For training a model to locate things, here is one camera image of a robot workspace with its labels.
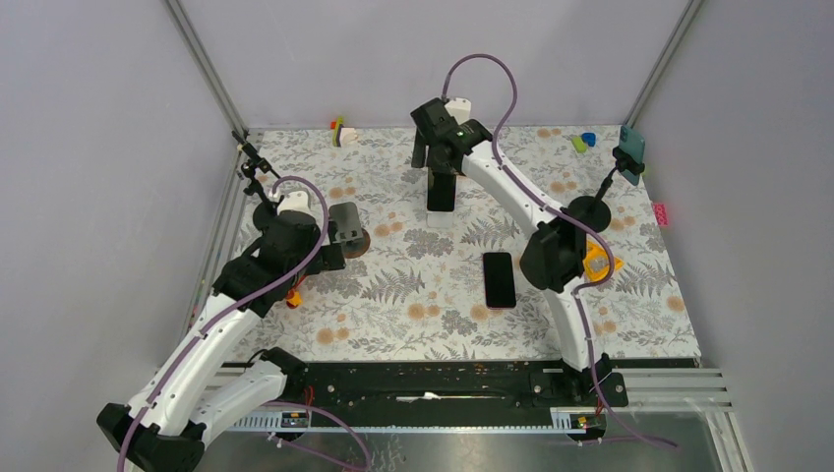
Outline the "wooden-base grey phone stand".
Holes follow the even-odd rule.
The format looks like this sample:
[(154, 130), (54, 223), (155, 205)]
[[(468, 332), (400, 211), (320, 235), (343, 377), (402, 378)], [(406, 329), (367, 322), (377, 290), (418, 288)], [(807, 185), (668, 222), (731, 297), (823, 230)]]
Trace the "wooden-base grey phone stand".
[(363, 256), (370, 249), (371, 238), (362, 225), (358, 207), (347, 202), (333, 205), (328, 210), (332, 244), (341, 247), (346, 259)]

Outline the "purple-edged black phone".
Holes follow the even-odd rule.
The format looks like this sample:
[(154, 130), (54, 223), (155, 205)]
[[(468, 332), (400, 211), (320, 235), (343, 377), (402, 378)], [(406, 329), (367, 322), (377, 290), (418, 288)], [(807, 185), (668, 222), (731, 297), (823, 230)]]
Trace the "purple-edged black phone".
[(509, 253), (489, 252), (482, 257), (486, 306), (490, 309), (512, 309), (516, 291), (512, 258)]

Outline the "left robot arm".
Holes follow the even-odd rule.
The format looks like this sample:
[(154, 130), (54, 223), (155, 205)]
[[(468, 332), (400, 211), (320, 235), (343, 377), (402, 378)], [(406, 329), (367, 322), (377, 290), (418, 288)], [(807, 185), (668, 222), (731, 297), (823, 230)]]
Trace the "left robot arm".
[(260, 406), (291, 404), (304, 394), (306, 365), (269, 348), (237, 379), (207, 387), (235, 345), (307, 277), (345, 267), (337, 235), (303, 209), (257, 215), (261, 235), (229, 261), (188, 332), (147, 385), (128, 403), (108, 403), (96, 418), (118, 454), (116, 468), (193, 471), (209, 445)]

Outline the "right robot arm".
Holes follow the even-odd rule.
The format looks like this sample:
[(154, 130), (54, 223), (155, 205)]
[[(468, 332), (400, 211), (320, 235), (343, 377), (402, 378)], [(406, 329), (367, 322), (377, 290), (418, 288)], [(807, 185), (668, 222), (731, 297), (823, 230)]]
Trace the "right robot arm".
[(470, 118), (463, 100), (431, 98), (410, 113), (415, 126), (411, 165), (428, 172), (426, 209), (432, 227), (449, 226), (456, 204), (456, 182), (465, 176), (508, 213), (526, 239), (519, 266), (539, 290), (551, 312), (560, 342), (562, 382), (573, 403), (604, 408), (627, 404), (608, 354), (597, 348), (581, 292), (594, 286), (584, 277), (587, 241), (594, 239), (606, 257), (614, 255), (601, 233), (611, 220), (603, 201), (612, 179), (598, 193), (564, 206), (549, 198), (506, 157), (498, 135)]

